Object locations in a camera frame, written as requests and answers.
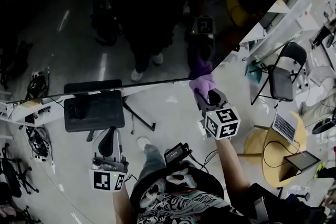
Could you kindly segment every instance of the folding chair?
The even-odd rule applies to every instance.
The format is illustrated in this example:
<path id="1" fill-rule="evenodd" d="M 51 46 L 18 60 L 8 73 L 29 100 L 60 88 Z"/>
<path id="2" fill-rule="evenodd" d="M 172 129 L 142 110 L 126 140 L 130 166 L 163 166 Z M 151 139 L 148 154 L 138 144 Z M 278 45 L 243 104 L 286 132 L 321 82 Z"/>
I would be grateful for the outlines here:
<path id="1" fill-rule="evenodd" d="M 293 59 L 295 62 L 297 62 L 300 65 L 300 69 L 297 73 L 291 74 L 290 71 L 281 68 L 281 67 L 277 67 L 277 64 L 280 60 L 281 57 L 288 57 Z M 267 73 L 268 77 L 264 83 L 264 85 L 262 85 L 260 91 L 258 92 L 257 96 L 254 98 L 253 102 L 251 103 L 251 105 L 253 105 L 257 98 L 259 96 L 261 97 L 267 97 L 267 98 L 272 98 L 275 100 L 279 100 L 279 102 L 281 101 L 285 101 L 285 102 L 291 102 L 293 101 L 293 86 L 292 84 L 294 83 L 294 81 L 296 80 L 296 78 L 298 77 L 299 73 L 301 72 L 301 69 L 303 67 L 303 65 L 306 62 L 306 58 L 307 58 L 307 53 L 306 51 L 299 46 L 298 44 L 296 44 L 295 42 L 290 42 L 287 45 L 284 46 L 284 48 L 282 49 L 277 61 L 275 62 L 274 65 L 269 65 L 266 67 L 262 67 L 262 68 L 258 68 L 255 69 L 253 71 L 250 71 L 250 73 L 252 72 L 256 72 L 258 70 L 262 70 L 263 73 Z M 262 90 L 264 89 L 266 83 L 269 80 L 269 87 L 270 87 L 270 93 L 271 96 L 265 96 L 265 95 L 261 95 Z"/>

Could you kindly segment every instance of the box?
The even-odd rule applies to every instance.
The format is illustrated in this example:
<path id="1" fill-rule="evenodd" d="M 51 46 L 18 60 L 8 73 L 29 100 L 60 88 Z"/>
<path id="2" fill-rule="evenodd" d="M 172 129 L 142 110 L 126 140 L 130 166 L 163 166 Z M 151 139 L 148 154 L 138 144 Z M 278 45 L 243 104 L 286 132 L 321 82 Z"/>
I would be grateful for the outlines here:
<path id="1" fill-rule="evenodd" d="M 238 133 L 240 117 L 235 107 L 209 111 L 205 114 L 205 130 L 217 140 Z"/>

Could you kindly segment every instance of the sneaker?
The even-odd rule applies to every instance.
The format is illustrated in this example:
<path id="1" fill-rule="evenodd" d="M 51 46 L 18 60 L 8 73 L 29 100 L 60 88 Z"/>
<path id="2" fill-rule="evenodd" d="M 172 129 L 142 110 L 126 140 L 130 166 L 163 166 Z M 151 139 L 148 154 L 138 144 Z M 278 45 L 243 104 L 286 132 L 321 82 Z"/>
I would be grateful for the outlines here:
<path id="1" fill-rule="evenodd" d="M 315 47 L 316 47 L 316 44 L 314 43 L 314 40 L 315 40 L 315 38 L 310 38 L 310 39 L 309 39 L 309 43 L 310 43 L 310 45 L 311 45 L 311 49 L 312 49 L 312 50 L 314 50 Z"/>
<path id="2" fill-rule="evenodd" d="M 138 145 L 144 151 L 146 145 L 151 145 L 152 143 L 144 136 L 138 138 Z"/>
<path id="3" fill-rule="evenodd" d="M 141 80 L 143 73 L 138 73 L 135 69 L 133 70 L 132 74 L 131 74 L 131 80 L 133 80 L 134 82 L 137 82 L 139 80 Z"/>
<path id="4" fill-rule="evenodd" d="M 156 66 L 159 66 L 163 63 L 163 55 L 159 53 L 158 55 L 152 55 L 152 61 Z"/>

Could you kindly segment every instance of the laptop keyboard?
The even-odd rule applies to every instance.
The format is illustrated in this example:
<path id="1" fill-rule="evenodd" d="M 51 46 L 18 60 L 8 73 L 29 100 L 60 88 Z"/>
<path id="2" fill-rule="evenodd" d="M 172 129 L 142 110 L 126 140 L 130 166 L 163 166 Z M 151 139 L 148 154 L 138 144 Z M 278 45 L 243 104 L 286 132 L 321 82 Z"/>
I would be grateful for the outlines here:
<path id="1" fill-rule="evenodd" d="M 277 114 L 274 126 L 278 128 L 289 140 L 294 141 L 295 129 Z"/>

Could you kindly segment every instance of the round table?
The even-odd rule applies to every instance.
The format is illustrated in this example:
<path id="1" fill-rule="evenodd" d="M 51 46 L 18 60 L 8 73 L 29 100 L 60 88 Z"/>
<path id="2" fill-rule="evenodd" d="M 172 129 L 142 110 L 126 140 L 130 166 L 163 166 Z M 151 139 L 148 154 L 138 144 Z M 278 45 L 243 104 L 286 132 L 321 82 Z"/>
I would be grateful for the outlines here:
<path id="1" fill-rule="evenodd" d="M 277 133 L 274 129 L 262 127 L 250 133 L 245 141 L 244 154 L 238 154 L 246 158 L 250 164 L 261 163 L 262 171 L 265 180 L 272 187 L 282 187 L 291 182 L 294 177 L 280 181 L 285 173 L 290 168 L 289 163 L 284 163 L 284 157 L 291 155 L 286 149 L 292 153 L 297 153 L 297 148 L 301 151 L 305 151 L 307 147 L 307 135 L 305 125 L 303 124 L 300 116 L 294 112 L 291 112 L 296 119 L 298 119 L 298 126 L 296 131 L 294 146 L 292 146 L 285 138 Z M 277 141 L 284 145 L 286 149 L 278 143 L 270 143 L 271 141 Z"/>

